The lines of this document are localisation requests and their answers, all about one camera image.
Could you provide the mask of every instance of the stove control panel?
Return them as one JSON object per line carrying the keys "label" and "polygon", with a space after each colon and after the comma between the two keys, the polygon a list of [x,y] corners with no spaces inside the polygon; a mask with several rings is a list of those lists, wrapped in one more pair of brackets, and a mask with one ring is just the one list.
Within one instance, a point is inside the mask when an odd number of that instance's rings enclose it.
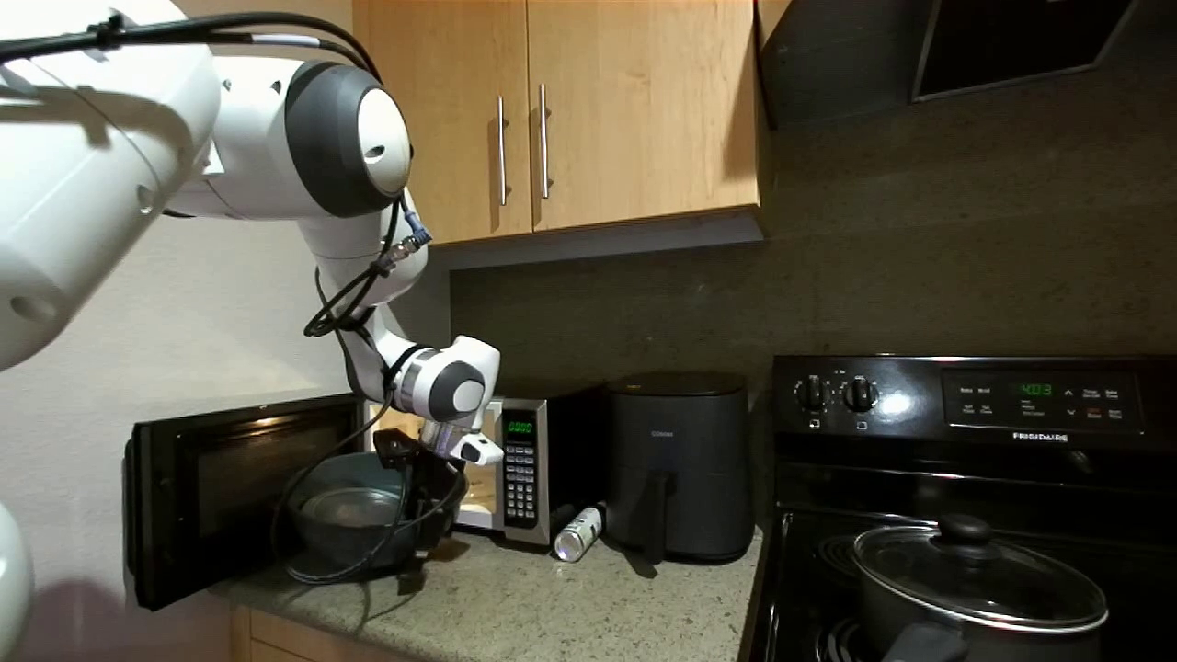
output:
{"label": "stove control panel", "polygon": [[1172,444],[1172,361],[776,356],[776,435]]}

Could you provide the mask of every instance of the pot lid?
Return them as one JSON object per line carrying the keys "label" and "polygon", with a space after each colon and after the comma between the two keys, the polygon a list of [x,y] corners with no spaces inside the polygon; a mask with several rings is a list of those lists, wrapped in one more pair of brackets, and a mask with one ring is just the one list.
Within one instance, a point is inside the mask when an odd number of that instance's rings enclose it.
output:
{"label": "pot lid", "polygon": [[858,570],[945,618],[1014,633],[1090,633],[1107,623],[1097,581],[1039,553],[988,541],[978,519],[880,525],[853,541]]}

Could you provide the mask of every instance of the white wall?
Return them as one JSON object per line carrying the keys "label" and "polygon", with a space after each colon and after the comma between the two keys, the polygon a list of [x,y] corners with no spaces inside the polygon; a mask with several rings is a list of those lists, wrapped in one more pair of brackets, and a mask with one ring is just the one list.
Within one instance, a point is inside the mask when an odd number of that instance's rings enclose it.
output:
{"label": "white wall", "polygon": [[122,562],[122,450],[137,418],[337,394],[343,356],[302,340],[311,256],[296,226],[158,221],[39,356],[0,372],[0,502],[22,519],[35,602],[19,659],[228,659],[228,612],[138,612]]}

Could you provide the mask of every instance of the microwave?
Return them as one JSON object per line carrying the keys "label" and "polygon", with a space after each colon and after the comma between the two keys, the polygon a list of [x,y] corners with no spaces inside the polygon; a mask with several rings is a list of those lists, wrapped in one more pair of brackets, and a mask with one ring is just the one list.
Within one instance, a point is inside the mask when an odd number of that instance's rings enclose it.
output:
{"label": "microwave", "polygon": [[457,525],[504,543],[550,549],[554,533],[608,497],[608,391],[512,394],[481,408],[481,435],[501,469],[467,469]]}
{"label": "microwave", "polygon": [[295,556],[279,519],[290,478],[356,450],[363,400],[350,394],[137,423],[122,460],[130,594],[158,612]]}

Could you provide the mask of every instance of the stovetop knob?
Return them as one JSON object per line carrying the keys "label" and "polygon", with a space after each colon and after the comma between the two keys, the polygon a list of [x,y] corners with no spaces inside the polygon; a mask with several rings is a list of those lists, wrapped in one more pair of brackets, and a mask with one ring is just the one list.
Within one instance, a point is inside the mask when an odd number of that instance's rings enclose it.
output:
{"label": "stovetop knob", "polygon": [[795,394],[797,394],[797,404],[805,411],[820,411],[825,408],[825,379],[820,375],[797,379]]}
{"label": "stovetop knob", "polygon": [[871,411],[874,404],[874,384],[863,379],[863,375],[853,375],[844,388],[843,388],[843,400],[848,411]]}

